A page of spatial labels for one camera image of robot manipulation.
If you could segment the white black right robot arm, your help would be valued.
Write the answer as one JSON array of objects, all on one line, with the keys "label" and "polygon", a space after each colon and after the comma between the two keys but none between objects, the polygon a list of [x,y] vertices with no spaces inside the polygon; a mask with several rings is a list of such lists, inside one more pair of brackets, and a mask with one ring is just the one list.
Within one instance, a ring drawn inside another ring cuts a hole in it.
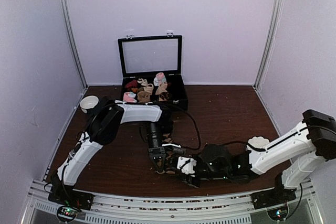
[{"label": "white black right robot arm", "polygon": [[198,155],[179,157],[176,167],[184,175],[184,181],[194,187],[199,187],[202,179],[248,183],[296,157],[289,168],[276,176],[273,189],[251,195],[255,209],[295,200],[300,183],[321,163],[335,159],[335,118],[315,110],[302,115],[301,122],[272,142],[253,137],[238,155],[232,155],[225,145],[208,144]]}]

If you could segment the brown tan argyle sock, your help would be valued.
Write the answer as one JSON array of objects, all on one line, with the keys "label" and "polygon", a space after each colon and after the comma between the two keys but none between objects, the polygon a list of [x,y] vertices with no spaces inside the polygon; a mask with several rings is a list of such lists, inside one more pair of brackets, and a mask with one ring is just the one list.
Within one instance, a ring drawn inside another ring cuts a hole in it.
[{"label": "brown tan argyle sock", "polygon": [[[166,143],[174,143],[171,137],[171,133],[166,133],[163,134],[163,144]],[[181,150],[180,148],[176,147],[163,147],[166,151],[166,160],[165,160],[165,165],[164,165],[164,172],[158,173],[156,170],[155,172],[157,174],[168,174],[168,175],[177,175],[177,159],[178,159],[178,153],[176,152],[177,150]]]},{"label": "brown tan argyle sock", "polygon": [[159,101],[168,101],[172,98],[172,94],[169,92],[162,92],[159,94]]}]

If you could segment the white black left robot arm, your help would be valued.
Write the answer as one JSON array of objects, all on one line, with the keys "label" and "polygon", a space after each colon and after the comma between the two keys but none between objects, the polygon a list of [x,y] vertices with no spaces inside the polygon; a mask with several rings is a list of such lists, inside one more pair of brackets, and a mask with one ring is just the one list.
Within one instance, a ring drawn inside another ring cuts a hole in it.
[{"label": "white black left robot arm", "polygon": [[130,103],[104,98],[94,108],[85,131],[64,163],[52,173],[48,199],[63,205],[77,203],[80,198],[73,188],[83,169],[98,151],[114,141],[121,124],[133,122],[147,123],[149,158],[155,170],[163,172],[163,135],[172,132],[171,110],[158,102]]}]

